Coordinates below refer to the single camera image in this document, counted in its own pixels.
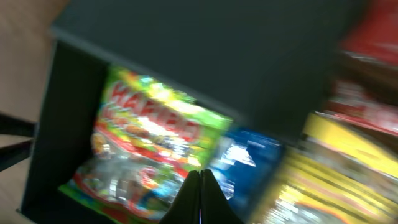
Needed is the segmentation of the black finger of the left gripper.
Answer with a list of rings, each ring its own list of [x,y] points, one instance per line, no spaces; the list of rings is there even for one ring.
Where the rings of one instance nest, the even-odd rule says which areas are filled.
[[[27,159],[35,123],[1,113],[1,171]]]

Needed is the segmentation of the red Maltesers candy bag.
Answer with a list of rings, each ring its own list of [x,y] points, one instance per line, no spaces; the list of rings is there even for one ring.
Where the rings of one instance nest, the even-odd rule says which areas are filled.
[[[338,78],[325,106],[331,117],[397,135],[397,1],[351,1]]]

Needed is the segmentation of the blue Oreo cookie pack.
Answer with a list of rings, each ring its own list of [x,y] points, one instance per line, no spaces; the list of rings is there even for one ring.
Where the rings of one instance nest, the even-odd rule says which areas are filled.
[[[254,212],[283,155],[278,140],[248,129],[231,129],[218,141],[208,168],[242,221]]]

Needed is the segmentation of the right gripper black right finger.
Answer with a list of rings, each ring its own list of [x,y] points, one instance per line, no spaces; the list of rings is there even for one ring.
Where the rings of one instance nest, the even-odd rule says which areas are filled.
[[[243,224],[233,212],[211,170],[200,172],[201,224]]]

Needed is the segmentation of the yellow candy bag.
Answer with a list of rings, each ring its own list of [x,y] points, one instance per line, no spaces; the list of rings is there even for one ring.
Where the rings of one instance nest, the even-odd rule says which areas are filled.
[[[397,223],[397,154],[368,133],[311,114],[249,223]]]

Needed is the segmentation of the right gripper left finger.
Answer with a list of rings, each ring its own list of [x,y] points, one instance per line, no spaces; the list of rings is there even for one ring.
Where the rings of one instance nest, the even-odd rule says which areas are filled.
[[[159,224],[200,223],[200,175],[190,171],[184,180],[171,207]]]

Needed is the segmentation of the green Haribo worms bag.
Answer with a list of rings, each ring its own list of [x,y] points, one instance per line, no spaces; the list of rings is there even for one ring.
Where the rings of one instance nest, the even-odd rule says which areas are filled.
[[[229,117],[147,75],[109,68],[93,157],[60,191],[115,223],[157,223],[186,176],[209,164]]]

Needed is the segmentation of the black cardboard box with lid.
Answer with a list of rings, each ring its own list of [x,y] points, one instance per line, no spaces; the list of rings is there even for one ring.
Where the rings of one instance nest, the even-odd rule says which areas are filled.
[[[192,95],[286,144],[318,108],[339,41],[367,1],[71,1],[52,24],[47,88],[20,213],[35,223],[107,223],[58,191],[89,156],[106,66]]]

